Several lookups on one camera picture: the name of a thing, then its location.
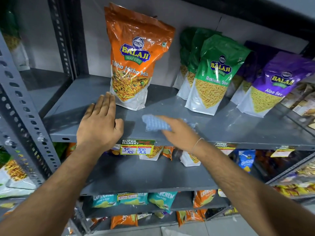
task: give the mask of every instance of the hand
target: hand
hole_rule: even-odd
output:
[[[172,129],[172,131],[162,130],[167,140],[179,149],[192,153],[193,147],[200,139],[199,135],[182,119],[169,118],[166,116],[158,117],[167,122]]]
[[[77,146],[96,148],[101,153],[112,148],[124,133],[124,121],[115,119],[115,96],[106,93],[85,112],[77,131]]]

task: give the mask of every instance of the person's right arm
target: person's right arm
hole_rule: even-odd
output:
[[[202,162],[258,235],[314,235],[315,215],[251,176],[215,146],[198,142],[199,135],[182,120],[160,117],[172,128],[163,131],[166,138]]]

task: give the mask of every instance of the balaji wafers logo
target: balaji wafers logo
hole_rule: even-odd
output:
[[[226,65],[225,61],[226,61],[226,58],[224,55],[221,55],[219,57],[219,61],[211,61],[210,67],[214,74],[217,70],[219,74],[222,76],[225,76],[231,73],[232,68],[229,65]]]
[[[290,87],[294,84],[294,79],[291,79],[292,73],[291,71],[283,71],[281,76],[273,75],[270,78],[271,83],[273,86],[279,86],[281,88]]]
[[[125,60],[130,60],[140,65],[142,62],[147,62],[151,57],[149,51],[143,50],[143,47],[143,38],[136,36],[132,40],[132,46],[125,43],[120,47],[120,52],[125,57]]]

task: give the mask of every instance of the person's left hand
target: person's left hand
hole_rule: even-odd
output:
[[[99,149],[101,153],[112,148],[124,133],[124,121],[115,119],[115,96],[110,92],[92,103],[83,116],[77,131],[77,146]]]

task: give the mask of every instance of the forearm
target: forearm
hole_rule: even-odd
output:
[[[78,146],[60,168],[0,224],[3,235],[60,235],[100,155],[97,149]]]
[[[301,233],[315,216],[250,176],[219,149],[200,141],[194,152],[233,206],[259,235]]]

